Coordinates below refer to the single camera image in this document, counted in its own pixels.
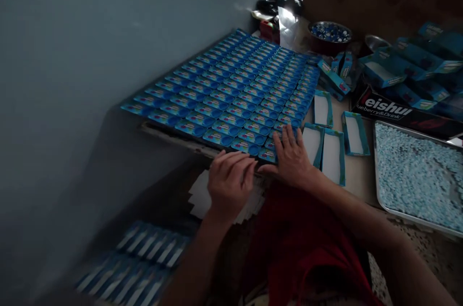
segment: person's left hand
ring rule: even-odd
[[[221,151],[215,157],[207,185],[212,199],[208,214],[214,220],[231,224],[240,214],[252,191],[256,164],[241,152]]]

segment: metal tray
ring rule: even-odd
[[[387,212],[396,215],[397,217],[401,217],[401,218],[407,219],[407,220],[409,220],[411,222],[415,222],[417,224],[427,226],[429,228],[440,231],[442,233],[446,233],[446,234],[450,234],[450,235],[454,235],[454,236],[463,238],[463,233],[462,232],[456,231],[454,229],[447,228],[445,226],[442,226],[442,225],[439,225],[439,224],[436,224],[436,223],[429,222],[427,220],[415,217],[415,216],[410,215],[410,214],[399,212],[399,211],[397,211],[395,209],[390,209],[390,208],[388,208],[387,206],[384,205],[383,201],[381,200],[381,196],[380,196],[380,178],[379,178],[379,172],[378,172],[378,150],[377,150],[377,141],[376,141],[376,125],[378,125],[378,124],[393,127],[395,129],[397,129],[399,131],[402,131],[402,132],[406,133],[407,135],[413,136],[413,137],[415,137],[417,139],[431,140],[432,142],[434,142],[436,144],[440,144],[442,146],[455,149],[460,153],[463,153],[463,149],[461,147],[459,147],[459,146],[454,145],[454,144],[447,143],[444,140],[436,139],[434,137],[422,134],[422,133],[417,132],[417,131],[409,130],[409,129],[406,129],[406,128],[403,128],[403,127],[400,127],[400,126],[397,126],[397,125],[394,125],[394,124],[389,124],[389,123],[385,123],[385,122],[376,120],[375,124],[373,125],[373,149],[374,149],[374,152],[375,152],[375,171],[376,171],[376,197],[378,198],[378,202],[380,203],[381,207],[383,207]]]

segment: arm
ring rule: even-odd
[[[221,151],[212,162],[207,186],[212,205],[185,254],[160,306],[199,306],[205,302],[217,252],[246,204],[257,161],[249,154]]]
[[[274,174],[330,207],[375,257],[395,305],[456,305],[397,228],[311,165],[300,129],[297,141],[289,125],[283,129],[283,142],[277,134],[273,139],[278,167],[264,165],[259,172]]]

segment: gray wall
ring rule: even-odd
[[[256,0],[0,0],[0,295],[31,299],[189,157],[112,109]]]

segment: black box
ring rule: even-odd
[[[438,139],[449,140],[463,134],[463,123],[392,101],[367,82],[362,75],[351,95],[351,111],[374,120],[403,126]]]

